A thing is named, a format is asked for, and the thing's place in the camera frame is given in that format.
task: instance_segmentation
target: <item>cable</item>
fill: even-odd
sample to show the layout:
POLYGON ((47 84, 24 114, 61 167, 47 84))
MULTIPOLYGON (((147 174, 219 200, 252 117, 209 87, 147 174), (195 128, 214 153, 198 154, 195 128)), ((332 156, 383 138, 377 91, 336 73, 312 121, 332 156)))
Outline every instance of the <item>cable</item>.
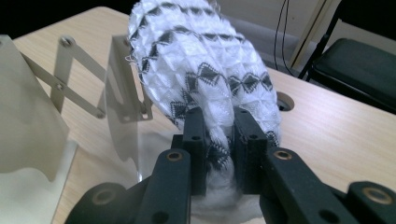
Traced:
POLYGON ((285 65, 286 70, 288 70, 288 72, 294 76, 294 74, 289 70, 288 66, 286 65, 286 61, 285 61, 285 34, 286 34, 286 25, 288 24, 288 15, 289 15, 289 0, 287 0, 288 3, 286 4, 286 18, 285 18, 285 26, 283 28, 283 38, 282 38, 282 60, 283 60, 283 64, 285 65))
POLYGON ((280 9, 279 20, 278 20, 278 22, 277 22, 276 34, 275 34, 274 61, 275 61, 276 70, 278 70, 277 62, 276 62, 277 32, 278 32, 278 30, 279 30, 279 24, 280 24, 280 21, 281 21, 281 19, 282 19, 282 13, 283 13, 283 8, 285 7, 285 4, 286 4, 286 15, 285 15, 286 18, 285 18, 285 25, 284 25, 284 28, 283 28, 283 36, 282 36, 282 60, 283 60, 283 64, 284 64, 286 70, 288 70, 288 72, 289 72, 292 76, 294 76, 294 74, 289 70, 288 66, 286 65, 285 53, 284 53, 284 49, 285 49, 286 27, 287 27, 287 24, 288 24, 288 15, 289 15, 289 0, 283 1, 282 8, 280 9))
POLYGON ((285 6, 285 3, 286 3, 286 0, 283 1, 282 8, 280 9, 279 20, 277 21, 277 27, 276 27, 276 32, 275 32, 275 41, 274 41, 274 62, 275 62, 275 68, 276 68, 276 70, 278 70, 278 68, 277 68, 277 62, 276 62, 276 41, 277 41, 277 31, 279 30, 279 24, 280 24, 280 20, 282 19, 282 12, 283 12, 283 7, 285 6))

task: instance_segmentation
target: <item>white knit fabric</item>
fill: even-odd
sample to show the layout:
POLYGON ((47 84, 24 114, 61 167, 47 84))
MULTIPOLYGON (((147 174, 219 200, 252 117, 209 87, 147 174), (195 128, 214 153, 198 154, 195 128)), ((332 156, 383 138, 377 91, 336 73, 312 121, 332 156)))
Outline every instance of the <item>white knit fabric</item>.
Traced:
POLYGON ((182 129, 186 111, 203 109, 211 169, 192 212, 235 204, 233 107, 248 110, 275 144, 280 137, 276 91, 261 57, 205 0, 142 0, 132 9, 129 39, 145 91, 166 117, 182 129))

